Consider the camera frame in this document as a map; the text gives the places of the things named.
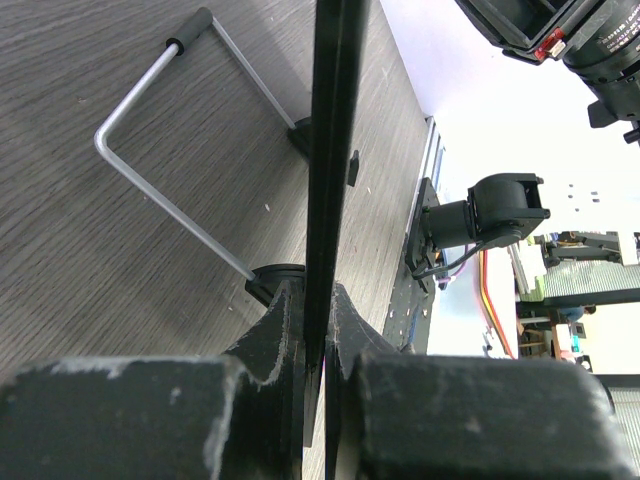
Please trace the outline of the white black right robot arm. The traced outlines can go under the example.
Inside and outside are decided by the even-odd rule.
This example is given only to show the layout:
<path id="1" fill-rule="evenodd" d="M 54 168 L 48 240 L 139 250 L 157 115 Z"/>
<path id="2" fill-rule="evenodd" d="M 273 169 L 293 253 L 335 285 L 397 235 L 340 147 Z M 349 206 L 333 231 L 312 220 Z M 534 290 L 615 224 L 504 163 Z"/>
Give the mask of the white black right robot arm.
<path id="1" fill-rule="evenodd" d="M 530 65 L 560 60 L 595 95 L 592 128 L 639 122 L 639 4 L 636 1 L 461 1 L 472 25 L 502 53 Z M 551 215 L 534 174 L 491 175 L 464 201 L 422 217 L 432 243 L 444 249 L 508 246 Z"/>

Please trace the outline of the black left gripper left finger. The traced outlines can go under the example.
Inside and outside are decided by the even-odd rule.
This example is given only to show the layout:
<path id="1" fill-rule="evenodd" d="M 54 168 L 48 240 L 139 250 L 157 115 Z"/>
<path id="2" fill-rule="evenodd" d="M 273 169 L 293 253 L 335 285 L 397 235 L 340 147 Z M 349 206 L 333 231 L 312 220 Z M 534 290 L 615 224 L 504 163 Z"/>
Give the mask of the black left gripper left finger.
<path id="1" fill-rule="evenodd" d="M 215 356 L 66 357 L 1 387 L 5 479 L 298 479 L 299 282 Z"/>

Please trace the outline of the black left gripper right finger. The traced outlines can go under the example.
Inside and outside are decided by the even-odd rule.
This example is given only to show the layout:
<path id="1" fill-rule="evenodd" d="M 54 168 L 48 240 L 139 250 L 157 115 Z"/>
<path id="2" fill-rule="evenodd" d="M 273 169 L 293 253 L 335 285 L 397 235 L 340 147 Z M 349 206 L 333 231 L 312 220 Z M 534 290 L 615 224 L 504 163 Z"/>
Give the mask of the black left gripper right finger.
<path id="1" fill-rule="evenodd" d="M 329 479 L 632 479 L 603 384 L 554 360 L 396 350 L 337 286 L 326 337 Z"/>

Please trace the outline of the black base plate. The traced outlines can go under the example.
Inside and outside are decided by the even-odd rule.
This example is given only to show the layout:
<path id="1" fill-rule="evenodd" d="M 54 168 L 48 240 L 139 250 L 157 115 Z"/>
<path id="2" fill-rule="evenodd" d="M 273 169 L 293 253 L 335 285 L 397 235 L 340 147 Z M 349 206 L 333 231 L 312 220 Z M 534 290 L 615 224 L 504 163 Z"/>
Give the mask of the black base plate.
<path id="1" fill-rule="evenodd" d="M 419 182 L 383 328 L 383 337 L 402 353 L 427 351 L 438 277 L 428 270 L 445 264 L 443 208 L 429 178 Z"/>

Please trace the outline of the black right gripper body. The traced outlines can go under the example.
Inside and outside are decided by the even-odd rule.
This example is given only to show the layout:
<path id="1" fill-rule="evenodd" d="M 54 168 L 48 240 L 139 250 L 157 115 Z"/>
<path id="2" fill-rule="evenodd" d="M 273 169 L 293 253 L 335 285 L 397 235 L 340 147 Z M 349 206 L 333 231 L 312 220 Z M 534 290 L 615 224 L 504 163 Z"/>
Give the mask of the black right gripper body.
<path id="1" fill-rule="evenodd" d="M 595 95 L 590 126 L 628 122 L 639 142 L 639 3 L 616 0 L 459 1 L 502 54 L 531 65 L 562 62 Z"/>

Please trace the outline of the white whiteboard black frame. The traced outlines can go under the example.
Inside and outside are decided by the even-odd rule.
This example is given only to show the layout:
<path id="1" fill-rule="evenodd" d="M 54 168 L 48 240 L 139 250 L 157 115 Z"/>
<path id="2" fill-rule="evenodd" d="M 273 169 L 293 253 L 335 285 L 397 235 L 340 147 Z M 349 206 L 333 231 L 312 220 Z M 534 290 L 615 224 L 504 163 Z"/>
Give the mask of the white whiteboard black frame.
<path id="1" fill-rule="evenodd" d="M 303 441 L 313 440 L 318 401 L 325 401 L 324 476 L 336 478 L 340 441 L 334 354 L 327 349 L 334 313 L 335 273 L 360 69 L 369 16 L 367 1 L 315 5 L 310 160 L 303 310 L 305 347 Z"/>

